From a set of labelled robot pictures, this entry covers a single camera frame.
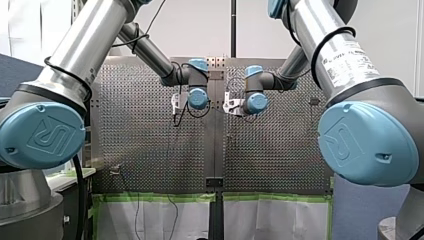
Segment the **metal pole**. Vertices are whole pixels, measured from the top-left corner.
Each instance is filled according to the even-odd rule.
[[[119,39],[128,42],[135,38],[137,27],[134,23],[125,24],[118,34]],[[144,35],[140,29],[139,36]],[[169,76],[174,67],[169,59],[163,54],[158,47],[148,38],[144,37],[137,41],[134,47],[134,53],[145,62],[156,74],[161,78]]]
[[[231,0],[231,57],[237,57],[237,0]]]

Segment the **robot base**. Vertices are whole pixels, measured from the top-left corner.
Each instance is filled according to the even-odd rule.
[[[379,240],[409,240],[424,227],[424,191],[411,186],[397,217],[378,225]]]
[[[0,220],[2,240],[61,240],[63,198],[53,194],[50,204],[39,210]]]

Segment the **robotic arm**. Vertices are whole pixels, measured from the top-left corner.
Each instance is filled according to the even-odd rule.
[[[246,98],[233,114],[264,111],[263,90],[276,90],[276,79],[284,90],[294,89],[296,79],[284,76],[299,75],[309,62],[328,99],[319,146],[333,171],[361,185],[423,183],[423,108],[400,80],[380,75],[355,30],[345,25],[356,5],[357,0],[270,0],[270,16],[296,33],[299,46],[275,75],[260,66],[246,69]]]
[[[85,139],[83,118],[85,102],[91,98],[90,85],[116,37],[129,41],[140,31],[131,22],[138,9],[149,2],[87,2],[53,56],[46,59],[40,76],[22,83],[1,109],[0,167],[5,163],[18,169],[53,168],[79,151]],[[195,109],[206,107],[205,60],[192,59],[177,67],[148,37],[135,44],[135,53],[161,77],[162,85],[188,84],[189,93],[183,100]],[[185,101],[179,101],[180,105],[185,106]]]

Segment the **pegboard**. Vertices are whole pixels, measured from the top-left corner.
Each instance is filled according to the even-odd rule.
[[[218,109],[225,90],[241,98],[247,66],[275,71],[283,60],[208,61],[223,73],[208,83],[214,110],[204,119],[186,114],[176,129],[170,127],[176,88],[160,85],[135,57],[106,60],[91,102],[92,158],[102,163],[94,191],[205,192],[206,178],[223,177],[227,192],[331,194],[332,172],[317,142],[326,100],[311,76],[301,78],[295,91],[266,91],[270,105],[257,119],[238,118]],[[118,174],[112,171],[117,167]]]
[[[111,57],[94,83],[92,157],[102,162],[95,192],[204,191],[204,121],[171,124],[171,97],[134,57]]]
[[[243,97],[244,70],[253,63],[276,71],[283,62],[228,59],[225,86],[231,98]],[[326,103],[322,91],[307,74],[295,91],[265,94],[270,104],[257,118],[225,116],[224,191],[330,194],[332,172],[317,141]]]

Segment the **black ring band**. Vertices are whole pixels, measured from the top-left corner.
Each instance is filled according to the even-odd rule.
[[[12,173],[12,172],[19,172],[22,171],[24,169],[20,169],[20,168],[15,168],[9,165],[5,165],[5,166],[0,166],[0,174],[2,173]]]
[[[33,85],[20,84],[18,86],[18,88],[16,89],[16,91],[35,94],[35,95],[38,95],[38,96],[41,96],[41,97],[48,98],[52,101],[68,105],[71,108],[73,108],[75,111],[77,111],[81,115],[82,118],[84,118],[85,114],[87,113],[87,111],[83,107],[81,107],[80,105],[78,105],[74,101],[71,101],[71,100],[69,100],[68,98],[66,98],[62,95],[59,95],[55,92],[46,90],[44,88],[40,88],[40,87],[33,86]]]
[[[336,97],[331,99],[331,101],[329,101],[327,103],[327,108],[333,106],[334,104],[342,102],[342,101],[344,101],[344,100],[346,100],[346,99],[352,97],[353,95],[360,93],[362,91],[368,90],[370,88],[386,86],[386,85],[396,85],[396,86],[405,87],[405,85],[402,83],[402,81],[395,79],[395,78],[379,78],[379,79],[371,80],[371,81],[368,81],[368,82],[363,82],[363,83],[360,83],[358,85],[355,85],[355,86],[347,89],[346,91],[340,93],[339,95],[337,95]]]
[[[87,91],[87,95],[85,96],[85,98],[84,98],[84,102],[88,102],[88,101],[90,101],[90,99],[91,99],[91,96],[93,96],[93,92],[91,91],[91,88],[90,88],[90,85],[88,85],[88,83],[86,82],[86,81],[84,81],[84,80],[82,80],[80,77],[78,77],[77,75],[75,75],[75,74],[73,74],[73,73],[71,73],[71,72],[69,72],[69,71],[67,71],[67,70],[65,70],[65,69],[63,69],[63,68],[61,68],[61,67],[59,67],[59,66],[56,66],[56,65],[53,65],[51,62],[50,62],[50,57],[47,57],[46,59],[44,59],[44,63],[47,65],[47,66],[49,66],[50,68],[52,68],[52,69],[54,69],[54,70],[56,70],[56,71],[58,71],[58,72],[60,72],[60,73],[64,73],[64,74],[66,74],[66,75],[69,75],[70,77],[72,77],[72,78],[74,78],[75,80],[77,80],[84,88],[85,88],[85,90]]]
[[[316,65],[319,57],[319,53],[321,52],[322,48],[325,46],[325,44],[330,41],[334,36],[341,34],[341,33],[351,33],[354,37],[356,36],[356,31],[354,28],[349,26],[344,26],[341,28],[336,29],[335,31],[327,34],[327,36],[324,37],[324,39],[318,44],[318,46],[315,48],[314,54],[312,55],[311,60],[311,74],[312,79],[317,84],[319,88],[321,88],[321,85],[319,84],[317,72],[316,72]]]

